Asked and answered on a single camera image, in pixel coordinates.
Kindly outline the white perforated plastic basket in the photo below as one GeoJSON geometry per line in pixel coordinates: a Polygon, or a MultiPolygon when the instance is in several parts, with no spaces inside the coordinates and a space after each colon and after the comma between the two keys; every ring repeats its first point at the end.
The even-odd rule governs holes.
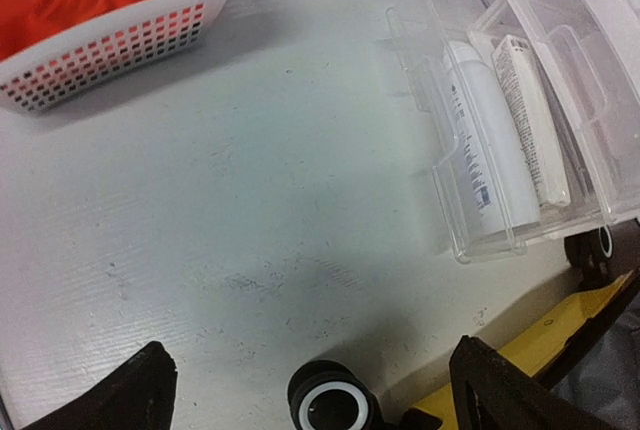
{"type": "Polygon", "coordinates": [[[145,0],[76,25],[1,65],[1,106],[36,114],[199,44],[227,0],[145,0]]]}

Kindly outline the white GINBI bottle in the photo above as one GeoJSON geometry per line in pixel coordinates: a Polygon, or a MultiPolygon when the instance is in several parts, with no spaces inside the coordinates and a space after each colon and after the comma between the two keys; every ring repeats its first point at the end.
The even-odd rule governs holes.
{"type": "Polygon", "coordinates": [[[464,165],[462,182],[477,211],[473,235],[538,222],[539,203],[506,98],[476,49],[451,40],[443,51],[464,165]]]}

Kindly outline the white plastic drawer organizer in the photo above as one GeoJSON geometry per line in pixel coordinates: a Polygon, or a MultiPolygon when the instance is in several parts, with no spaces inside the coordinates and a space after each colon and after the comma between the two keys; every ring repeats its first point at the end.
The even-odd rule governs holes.
{"type": "Polygon", "coordinates": [[[458,261],[638,217],[629,0],[399,0],[387,18],[439,137],[431,169],[458,261]]]}

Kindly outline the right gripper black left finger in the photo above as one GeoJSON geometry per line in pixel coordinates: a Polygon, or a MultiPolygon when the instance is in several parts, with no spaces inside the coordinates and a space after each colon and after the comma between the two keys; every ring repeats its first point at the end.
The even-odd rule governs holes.
{"type": "Polygon", "coordinates": [[[169,429],[178,372],[151,341],[84,394],[29,424],[29,429],[169,429]]]}

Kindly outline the yellow Pikachu hard-shell suitcase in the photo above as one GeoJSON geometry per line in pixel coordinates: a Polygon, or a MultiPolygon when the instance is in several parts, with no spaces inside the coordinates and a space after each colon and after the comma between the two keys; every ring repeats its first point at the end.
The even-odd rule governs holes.
{"type": "MultiPolygon", "coordinates": [[[[564,249],[570,266],[582,275],[579,289],[501,349],[493,348],[552,394],[639,293],[638,268],[618,277],[611,274],[614,239],[608,226],[567,237],[564,249]]],[[[374,393],[333,360],[314,360],[301,366],[289,381],[287,402],[297,429],[393,426],[383,417],[374,393]]],[[[412,404],[395,426],[460,429],[451,377],[448,384],[412,404]]]]}

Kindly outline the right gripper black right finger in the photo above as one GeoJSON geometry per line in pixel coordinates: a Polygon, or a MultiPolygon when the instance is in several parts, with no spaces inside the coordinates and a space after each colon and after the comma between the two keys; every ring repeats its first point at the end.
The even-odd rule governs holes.
{"type": "Polygon", "coordinates": [[[463,336],[450,361],[460,429],[610,429],[546,390],[477,337],[463,336]]]}

